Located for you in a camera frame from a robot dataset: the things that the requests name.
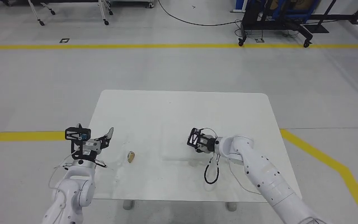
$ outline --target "black cord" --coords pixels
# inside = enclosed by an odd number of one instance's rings
[[[325,22],[337,22],[339,20],[331,20],[331,21],[323,21],[322,23],[325,23]],[[305,24],[317,24],[318,22],[307,22]]]
[[[286,37],[286,38],[293,38],[295,39],[298,35],[300,34],[300,32],[297,31],[297,33],[295,34],[290,34],[289,30],[287,30],[287,34],[282,34],[282,36]]]
[[[209,168],[209,165],[211,164],[211,160],[209,162],[209,164],[206,166],[205,168],[205,172],[204,172],[204,180],[207,184],[214,184],[215,182],[218,181],[218,178],[219,178],[219,164],[216,163],[216,165],[218,166],[217,167],[217,172],[216,172],[216,178],[213,182],[208,182],[207,178],[206,178],[206,172],[208,171],[208,168]]]
[[[212,25],[207,25],[207,24],[195,24],[193,22],[188,22],[188,21],[185,21],[185,20],[182,20],[178,17],[175,17],[173,16],[172,14],[170,14],[169,12],[167,12],[167,10],[162,6],[161,4],[161,1],[158,0],[159,4],[161,5],[162,9],[164,10],[164,12],[166,12],[169,16],[175,18],[176,20],[179,20],[179,21],[182,21],[182,22],[185,22],[187,24],[192,24],[192,25],[196,25],[196,26],[223,26],[223,25],[227,25],[227,24],[236,24],[237,21],[241,22],[241,20],[235,20],[234,22],[226,22],[224,24],[212,24]]]
[[[235,25],[237,26],[237,29],[234,31],[234,33],[235,33],[235,35],[236,35],[237,37],[242,38],[241,35],[238,35],[238,34],[236,33],[238,30],[241,30],[241,28],[239,27],[239,25],[237,25],[238,22],[241,22],[241,20],[235,20]]]

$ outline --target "concrete floor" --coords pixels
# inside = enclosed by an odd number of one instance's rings
[[[170,13],[198,23],[242,18],[230,1],[162,0]],[[170,17],[157,4],[115,7],[106,27],[95,3],[37,7],[0,4],[0,45],[236,43],[235,25],[197,27]],[[348,22],[324,25],[314,44],[357,44]],[[248,43],[261,32],[253,32]],[[264,31],[267,43],[303,43]],[[105,89],[263,92],[280,128],[345,164],[358,179],[357,49],[66,49],[0,50],[0,131],[65,130],[87,126]],[[333,223],[355,223],[358,207],[337,172],[286,142],[303,200]],[[52,167],[69,153],[68,142],[0,142],[0,223],[39,223],[48,206]],[[59,171],[55,178],[60,178]],[[136,202],[94,200],[86,223],[282,223],[266,203]]]

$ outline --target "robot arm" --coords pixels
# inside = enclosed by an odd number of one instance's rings
[[[82,207],[91,204],[95,193],[95,168],[96,165],[106,167],[97,163],[96,156],[102,149],[109,146],[113,135],[113,128],[100,138],[90,139],[91,130],[77,127],[68,128],[65,138],[71,140],[71,155],[74,158],[72,164],[64,166],[67,171],[54,189],[52,206],[43,217],[43,224],[82,224]]]
[[[196,151],[215,152],[244,166],[248,179],[285,224],[326,223],[296,195],[270,160],[253,149],[252,139],[245,136],[210,138],[202,134],[201,129],[194,128],[188,145]]]

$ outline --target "cardboard box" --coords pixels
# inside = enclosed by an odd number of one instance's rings
[[[294,10],[308,10],[311,7],[313,1],[314,0],[291,0],[291,2],[296,2],[295,7],[293,8]],[[279,0],[273,0],[270,9],[274,10],[278,7],[278,5]]]

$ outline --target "floor tape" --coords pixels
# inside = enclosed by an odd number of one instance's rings
[[[317,160],[336,170],[343,178],[348,190],[358,204],[358,183],[353,174],[345,165],[329,157],[319,149],[311,146],[288,130],[281,129],[284,139],[294,144],[301,150],[315,157]],[[64,131],[61,132],[0,132],[0,142],[23,142],[23,141],[63,141]]]
[[[0,142],[63,141],[62,132],[0,132]]]
[[[57,44],[0,45],[0,50],[61,50],[61,49],[143,49],[143,48],[303,48],[302,44]],[[311,44],[311,48],[358,49],[358,44]]]
[[[331,158],[329,155],[327,155],[327,154],[323,153],[322,151],[320,151],[319,149],[311,146],[310,144],[303,141],[299,137],[290,133],[288,130],[281,129],[281,135],[284,139],[286,139],[290,143],[299,147],[301,150],[303,150],[306,153],[310,154],[311,156],[315,157],[317,160],[326,164],[330,168],[336,170],[343,178],[348,190],[350,191],[351,195],[353,196],[355,202],[358,204],[358,183],[356,182],[353,174],[351,173],[351,171],[348,169],[347,166],[339,163],[335,159]]]

